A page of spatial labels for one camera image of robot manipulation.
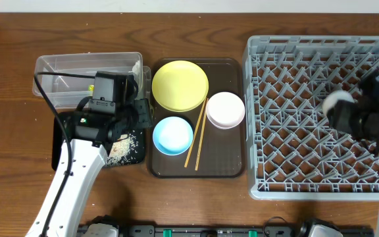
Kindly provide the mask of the black waste tray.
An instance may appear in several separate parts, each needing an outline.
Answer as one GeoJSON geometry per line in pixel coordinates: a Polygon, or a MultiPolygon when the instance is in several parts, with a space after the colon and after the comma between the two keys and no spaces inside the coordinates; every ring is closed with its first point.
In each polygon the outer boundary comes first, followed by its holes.
{"type": "Polygon", "coordinates": [[[74,172],[97,161],[101,167],[140,163],[145,157],[145,114],[126,108],[114,114],[74,110],[57,113],[54,119],[54,170],[74,172]]]}

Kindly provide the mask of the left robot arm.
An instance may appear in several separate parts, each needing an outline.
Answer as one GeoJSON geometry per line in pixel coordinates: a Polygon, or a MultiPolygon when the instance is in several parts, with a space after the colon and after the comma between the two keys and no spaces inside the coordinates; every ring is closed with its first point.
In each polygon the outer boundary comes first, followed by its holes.
{"type": "Polygon", "coordinates": [[[81,99],[75,110],[61,113],[36,83],[54,114],[61,139],[55,146],[58,165],[53,181],[28,236],[75,236],[91,188],[113,145],[153,124],[148,100],[138,98],[133,72],[98,71],[92,79],[92,95],[81,99]]]}

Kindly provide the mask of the small pale green cup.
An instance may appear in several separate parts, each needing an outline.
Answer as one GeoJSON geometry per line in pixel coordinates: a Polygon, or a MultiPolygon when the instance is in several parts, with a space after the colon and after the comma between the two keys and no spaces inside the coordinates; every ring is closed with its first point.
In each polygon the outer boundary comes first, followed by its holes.
{"type": "Polygon", "coordinates": [[[328,115],[330,109],[334,108],[338,101],[348,101],[354,103],[354,99],[350,93],[344,90],[332,92],[322,103],[322,111],[325,116],[328,115]]]}

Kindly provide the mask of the right wooden chopstick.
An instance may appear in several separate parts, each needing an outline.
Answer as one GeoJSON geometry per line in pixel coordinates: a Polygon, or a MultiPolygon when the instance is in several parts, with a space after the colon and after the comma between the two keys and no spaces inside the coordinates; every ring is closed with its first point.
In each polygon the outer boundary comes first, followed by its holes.
{"type": "Polygon", "coordinates": [[[209,101],[209,98],[206,98],[205,106],[204,106],[204,110],[203,110],[203,120],[202,120],[201,133],[200,133],[200,138],[199,138],[199,146],[198,146],[198,150],[197,150],[197,159],[196,159],[196,163],[195,163],[195,171],[199,170],[199,162],[200,162],[200,158],[201,158],[203,138],[204,138],[204,133],[205,133],[205,123],[206,123],[206,119],[207,119],[208,101],[209,101]]]}

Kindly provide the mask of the pink white bowl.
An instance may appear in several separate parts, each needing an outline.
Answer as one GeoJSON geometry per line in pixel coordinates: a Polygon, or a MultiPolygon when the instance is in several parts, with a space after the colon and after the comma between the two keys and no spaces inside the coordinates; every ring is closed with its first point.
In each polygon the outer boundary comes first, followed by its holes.
{"type": "Polygon", "coordinates": [[[231,129],[239,125],[245,116],[245,105],[234,93],[219,92],[207,102],[207,118],[219,129],[231,129]]]}

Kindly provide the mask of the white tissue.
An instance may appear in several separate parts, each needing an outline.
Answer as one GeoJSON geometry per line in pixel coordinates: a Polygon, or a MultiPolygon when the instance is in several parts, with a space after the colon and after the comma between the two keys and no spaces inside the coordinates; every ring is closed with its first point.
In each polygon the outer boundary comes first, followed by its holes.
{"type": "Polygon", "coordinates": [[[140,75],[141,61],[136,61],[135,65],[132,67],[132,72],[135,76],[140,75]]]}

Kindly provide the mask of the wooden chopstick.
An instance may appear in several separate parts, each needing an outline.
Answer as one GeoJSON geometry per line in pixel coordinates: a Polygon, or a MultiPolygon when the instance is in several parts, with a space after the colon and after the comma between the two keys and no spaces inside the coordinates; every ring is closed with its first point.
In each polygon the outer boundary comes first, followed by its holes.
{"type": "Polygon", "coordinates": [[[204,110],[203,110],[203,120],[202,120],[201,133],[200,133],[200,138],[199,138],[199,146],[198,146],[198,150],[197,150],[197,159],[196,159],[196,163],[195,163],[195,171],[199,170],[199,162],[200,162],[200,158],[201,158],[203,138],[204,138],[204,133],[205,133],[205,123],[206,123],[206,119],[207,119],[208,101],[209,101],[209,98],[206,98],[205,106],[204,106],[204,110]]]}
{"type": "Polygon", "coordinates": [[[205,100],[202,103],[201,110],[199,112],[199,116],[198,116],[198,119],[197,119],[197,123],[196,123],[195,129],[193,131],[193,139],[192,139],[191,145],[190,145],[190,147],[188,149],[188,153],[187,153],[187,157],[186,157],[186,162],[184,164],[185,168],[187,168],[189,160],[190,160],[190,157],[191,157],[191,152],[192,152],[193,145],[194,145],[194,142],[195,142],[195,138],[196,138],[196,135],[197,135],[197,131],[198,131],[198,128],[199,128],[199,125],[200,125],[200,122],[201,122],[201,117],[203,115],[203,111],[205,110],[205,104],[206,104],[206,102],[207,102],[207,98],[205,98],[205,100]]]}

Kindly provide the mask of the pile of rice scraps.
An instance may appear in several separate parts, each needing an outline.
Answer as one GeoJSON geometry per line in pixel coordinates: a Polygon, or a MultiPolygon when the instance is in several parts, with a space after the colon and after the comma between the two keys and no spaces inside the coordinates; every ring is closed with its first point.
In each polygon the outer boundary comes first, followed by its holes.
{"type": "Polygon", "coordinates": [[[143,130],[130,130],[121,135],[107,158],[105,167],[118,167],[141,163],[145,158],[143,130]]]}

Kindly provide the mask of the left wooden chopstick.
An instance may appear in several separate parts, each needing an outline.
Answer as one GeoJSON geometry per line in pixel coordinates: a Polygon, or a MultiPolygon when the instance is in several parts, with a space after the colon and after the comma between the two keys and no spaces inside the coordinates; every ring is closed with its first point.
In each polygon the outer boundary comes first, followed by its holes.
{"type": "Polygon", "coordinates": [[[192,152],[193,145],[194,145],[194,142],[195,142],[195,138],[196,138],[196,135],[197,135],[197,131],[198,131],[198,128],[199,128],[199,125],[200,125],[200,122],[201,122],[201,117],[203,115],[203,111],[205,110],[205,104],[206,104],[206,102],[207,102],[207,98],[205,98],[205,100],[202,103],[201,110],[199,112],[199,116],[198,116],[198,119],[197,119],[197,123],[196,123],[195,129],[193,131],[193,139],[192,139],[191,145],[190,145],[190,147],[188,149],[188,153],[187,153],[187,157],[186,157],[186,162],[184,164],[185,168],[187,168],[189,160],[190,160],[190,157],[191,157],[191,152],[192,152]]]}

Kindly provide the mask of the clear plastic waste bin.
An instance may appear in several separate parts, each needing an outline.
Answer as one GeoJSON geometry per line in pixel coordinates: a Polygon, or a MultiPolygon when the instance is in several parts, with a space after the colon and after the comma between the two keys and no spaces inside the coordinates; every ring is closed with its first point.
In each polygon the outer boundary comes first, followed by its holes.
{"type": "Polygon", "coordinates": [[[143,57],[138,52],[79,53],[64,55],[44,55],[36,61],[36,72],[60,72],[86,75],[87,78],[40,75],[38,81],[56,109],[74,109],[84,97],[91,96],[89,85],[94,85],[98,71],[132,72],[136,61],[141,61],[140,75],[134,78],[138,83],[138,99],[151,97],[151,69],[143,65],[143,57]]]}

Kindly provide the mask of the grey dishwasher rack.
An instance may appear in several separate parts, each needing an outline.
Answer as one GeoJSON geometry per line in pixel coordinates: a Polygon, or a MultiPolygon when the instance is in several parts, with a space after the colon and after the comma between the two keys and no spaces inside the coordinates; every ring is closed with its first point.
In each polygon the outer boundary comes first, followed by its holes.
{"type": "Polygon", "coordinates": [[[375,143],[328,125],[332,92],[361,95],[379,36],[252,36],[243,54],[248,192],[257,200],[377,201],[375,143]]]}

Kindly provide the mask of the dark brown serving tray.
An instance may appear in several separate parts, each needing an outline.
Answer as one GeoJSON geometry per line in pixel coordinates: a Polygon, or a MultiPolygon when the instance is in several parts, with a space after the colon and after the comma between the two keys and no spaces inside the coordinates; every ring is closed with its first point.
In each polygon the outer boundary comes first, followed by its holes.
{"type": "MultiPolygon", "coordinates": [[[[208,96],[219,92],[232,92],[243,99],[241,68],[230,58],[190,59],[200,66],[209,79],[208,96]]],[[[203,135],[199,167],[195,170],[199,137],[185,167],[187,152],[169,156],[153,144],[148,147],[147,169],[157,178],[235,178],[245,170],[245,125],[221,130],[207,120],[203,135]]]]}

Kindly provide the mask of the yellow plate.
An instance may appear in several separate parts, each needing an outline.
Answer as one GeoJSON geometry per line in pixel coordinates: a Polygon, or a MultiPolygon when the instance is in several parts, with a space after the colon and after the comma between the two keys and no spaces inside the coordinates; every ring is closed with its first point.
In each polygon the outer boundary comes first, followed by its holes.
{"type": "Polygon", "coordinates": [[[190,61],[172,61],[154,75],[152,92],[155,101],[165,109],[186,112],[198,107],[209,91],[205,71],[190,61]]]}

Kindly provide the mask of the light blue bowl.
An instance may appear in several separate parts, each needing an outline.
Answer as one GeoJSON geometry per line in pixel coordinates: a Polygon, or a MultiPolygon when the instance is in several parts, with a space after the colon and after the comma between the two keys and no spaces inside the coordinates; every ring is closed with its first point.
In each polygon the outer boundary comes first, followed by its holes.
{"type": "Polygon", "coordinates": [[[193,129],[181,117],[166,117],[156,124],[153,130],[153,144],[165,155],[180,155],[190,148],[193,129]]]}

